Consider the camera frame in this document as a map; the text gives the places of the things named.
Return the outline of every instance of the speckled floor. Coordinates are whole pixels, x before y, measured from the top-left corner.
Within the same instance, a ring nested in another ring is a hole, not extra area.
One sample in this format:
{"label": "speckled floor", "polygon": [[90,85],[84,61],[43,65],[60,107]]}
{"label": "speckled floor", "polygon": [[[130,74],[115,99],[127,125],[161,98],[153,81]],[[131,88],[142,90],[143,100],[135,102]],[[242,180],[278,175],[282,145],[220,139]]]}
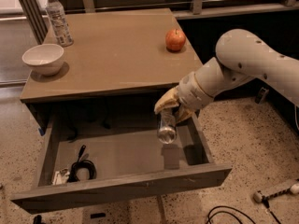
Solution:
{"label": "speckled floor", "polygon": [[[31,188],[43,137],[27,108],[19,101],[21,88],[0,89],[0,223],[33,223],[9,200],[14,192]],[[255,223],[276,223],[262,204],[252,200],[258,189],[299,178],[299,138],[269,103],[254,98],[215,102],[201,111],[199,121],[216,163],[231,163],[223,185],[159,197],[108,203],[42,214],[49,224],[204,224],[210,209],[229,205],[252,217]],[[296,224],[299,195],[285,194],[270,201],[283,224]],[[90,214],[105,217],[90,219]],[[240,217],[243,223],[251,223]],[[213,223],[237,223],[222,214]]]}

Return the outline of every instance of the clear water bottle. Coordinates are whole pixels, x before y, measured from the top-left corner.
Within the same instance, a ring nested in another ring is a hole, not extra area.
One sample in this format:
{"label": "clear water bottle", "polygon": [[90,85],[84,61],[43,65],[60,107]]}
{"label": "clear water bottle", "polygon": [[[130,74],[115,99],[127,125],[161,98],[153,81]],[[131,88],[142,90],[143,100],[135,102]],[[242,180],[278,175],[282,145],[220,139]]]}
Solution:
{"label": "clear water bottle", "polygon": [[46,12],[58,44],[62,47],[72,45],[74,41],[69,33],[63,5],[58,0],[47,0]]}
{"label": "clear water bottle", "polygon": [[171,144],[177,138],[176,118],[170,108],[164,109],[160,113],[157,136],[163,144]]}

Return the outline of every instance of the bowl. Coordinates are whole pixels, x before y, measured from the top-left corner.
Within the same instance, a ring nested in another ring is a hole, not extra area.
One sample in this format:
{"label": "bowl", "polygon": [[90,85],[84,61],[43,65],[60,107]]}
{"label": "bowl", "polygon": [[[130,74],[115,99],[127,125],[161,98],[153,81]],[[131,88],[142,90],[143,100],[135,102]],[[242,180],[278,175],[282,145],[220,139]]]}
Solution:
{"label": "bowl", "polygon": [[64,64],[64,49],[56,44],[42,44],[28,49],[22,60],[35,72],[43,76],[57,74]]}

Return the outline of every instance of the open drawer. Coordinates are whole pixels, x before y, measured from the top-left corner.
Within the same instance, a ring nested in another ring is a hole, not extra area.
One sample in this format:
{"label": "open drawer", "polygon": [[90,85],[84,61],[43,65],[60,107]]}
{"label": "open drawer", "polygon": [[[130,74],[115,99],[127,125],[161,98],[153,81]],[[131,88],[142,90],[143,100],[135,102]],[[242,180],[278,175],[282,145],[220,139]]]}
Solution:
{"label": "open drawer", "polygon": [[[221,185],[231,165],[213,162],[196,116],[177,126],[174,144],[157,139],[157,99],[143,93],[55,104],[36,181],[11,201],[36,214]],[[52,185],[54,172],[70,169],[82,145],[96,178]]]}

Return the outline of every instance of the apple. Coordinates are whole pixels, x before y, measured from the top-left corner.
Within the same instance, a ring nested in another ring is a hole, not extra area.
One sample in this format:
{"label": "apple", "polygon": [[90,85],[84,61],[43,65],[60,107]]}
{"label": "apple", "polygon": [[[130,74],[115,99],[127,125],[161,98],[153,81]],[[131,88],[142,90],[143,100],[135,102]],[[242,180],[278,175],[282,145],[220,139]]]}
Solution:
{"label": "apple", "polygon": [[167,32],[165,43],[168,49],[180,51],[186,42],[186,35],[180,29],[174,28]]}

